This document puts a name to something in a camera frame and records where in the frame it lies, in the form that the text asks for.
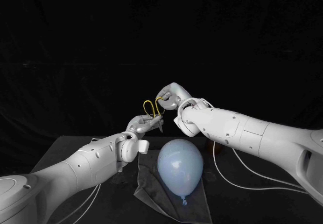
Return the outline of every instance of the table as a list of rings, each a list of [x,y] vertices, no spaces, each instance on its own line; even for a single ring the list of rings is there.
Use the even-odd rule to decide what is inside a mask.
[[[90,143],[93,138],[103,136],[61,136],[54,142],[32,172],[37,172],[65,160],[76,151]],[[151,142],[151,150],[162,149],[174,139],[189,140],[201,150],[204,156],[204,187],[214,223],[322,223],[323,207],[306,194],[289,190],[246,190],[233,186],[221,177],[214,158],[205,150],[207,137],[145,137]],[[239,152],[249,167],[263,175],[298,183],[289,173],[273,163],[259,157]],[[289,187],[279,182],[256,176],[243,166],[233,149],[226,147],[217,155],[217,164],[227,179],[246,187]],[[138,188],[138,157],[112,179],[99,192],[93,206],[78,221],[80,224],[127,224],[155,223],[174,224],[175,220],[156,212],[135,196]],[[58,207],[50,224],[57,223],[78,208],[89,198],[94,188],[77,193]],[[74,223],[89,208],[91,200],[63,224]]]

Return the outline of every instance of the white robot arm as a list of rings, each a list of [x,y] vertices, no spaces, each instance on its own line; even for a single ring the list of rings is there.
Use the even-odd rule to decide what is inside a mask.
[[[45,224],[61,203],[81,190],[104,183],[146,154],[145,133],[164,123],[162,116],[138,116],[126,132],[80,148],[71,157],[28,174],[0,177],[0,224]]]
[[[215,108],[177,83],[164,88],[161,96],[169,98],[159,100],[162,107],[178,109],[175,123],[188,136],[202,132],[213,141],[273,162],[323,205],[323,130],[285,126]]]

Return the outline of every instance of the yellow scissors handle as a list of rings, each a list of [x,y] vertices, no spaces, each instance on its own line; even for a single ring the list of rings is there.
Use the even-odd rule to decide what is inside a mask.
[[[164,110],[164,113],[161,114],[159,105],[158,105],[158,100],[159,100],[159,99],[162,99],[162,100],[164,100],[164,98],[162,98],[162,97],[156,98],[156,100],[155,100],[155,104],[156,104],[158,113],[159,113],[159,115],[162,115],[162,114],[165,113],[165,110]],[[151,100],[146,100],[146,101],[143,102],[143,109],[145,109],[145,112],[148,113],[148,111],[146,111],[146,107],[145,107],[145,104],[146,104],[148,102],[152,104],[152,109],[153,109],[153,118],[155,118],[155,117],[156,117],[156,112],[155,112],[153,102],[152,102]]]

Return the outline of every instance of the light blue balloon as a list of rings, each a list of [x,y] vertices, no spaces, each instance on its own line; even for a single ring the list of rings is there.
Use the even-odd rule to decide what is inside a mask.
[[[195,144],[185,139],[169,141],[159,154],[159,173],[171,191],[182,197],[194,192],[201,181],[204,158]]]

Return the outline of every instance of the gray cloth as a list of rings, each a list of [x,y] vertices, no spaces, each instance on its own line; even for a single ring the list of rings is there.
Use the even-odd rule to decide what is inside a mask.
[[[182,223],[211,224],[211,211],[207,202],[202,179],[187,196],[188,205],[172,193],[159,175],[158,159],[161,150],[139,154],[139,187],[135,196],[164,215]]]

